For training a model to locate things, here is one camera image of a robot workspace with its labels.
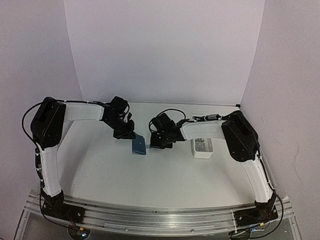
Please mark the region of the blue card holder wallet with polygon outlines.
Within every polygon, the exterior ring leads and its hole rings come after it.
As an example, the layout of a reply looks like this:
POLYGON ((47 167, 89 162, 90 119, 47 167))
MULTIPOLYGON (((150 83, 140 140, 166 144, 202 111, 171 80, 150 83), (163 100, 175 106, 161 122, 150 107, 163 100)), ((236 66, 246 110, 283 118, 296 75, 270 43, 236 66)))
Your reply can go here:
POLYGON ((150 145, 146 144, 145 138, 142 135, 135 134, 135 138, 131 141, 131 153, 145 156, 149 148, 150 145))

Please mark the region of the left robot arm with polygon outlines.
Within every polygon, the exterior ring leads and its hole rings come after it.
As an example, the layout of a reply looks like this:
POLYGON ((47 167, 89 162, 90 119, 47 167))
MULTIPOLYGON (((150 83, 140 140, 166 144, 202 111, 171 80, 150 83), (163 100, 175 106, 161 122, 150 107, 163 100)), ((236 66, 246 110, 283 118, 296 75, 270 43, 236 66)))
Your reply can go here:
POLYGON ((40 179, 40 194, 44 203, 40 207, 44 216, 68 221, 83 222, 85 209, 65 203, 58 171, 58 149, 64 123, 99 121, 113 130, 118 140, 133 140, 135 123, 127 100, 115 96, 111 102, 60 100, 46 97, 31 121, 32 141, 35 144, 35 164, 40 179))

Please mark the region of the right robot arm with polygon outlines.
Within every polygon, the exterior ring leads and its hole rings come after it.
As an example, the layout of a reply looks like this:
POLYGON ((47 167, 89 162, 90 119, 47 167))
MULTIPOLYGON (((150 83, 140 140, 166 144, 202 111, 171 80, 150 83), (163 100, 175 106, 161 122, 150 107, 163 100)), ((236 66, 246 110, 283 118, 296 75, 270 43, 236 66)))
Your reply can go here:
POLYGON ((174 122, 160 112, 148 124, 150 147, 171 149, 176 142, 199 139, 222 139, 230 156, 243 167, 254 193, 254 207, 237 210, 235 220, 240 227, 276 220, 277 195, 268 178, 260 151, 259 136, 240 110, 219 114, 194 115, 174 122))

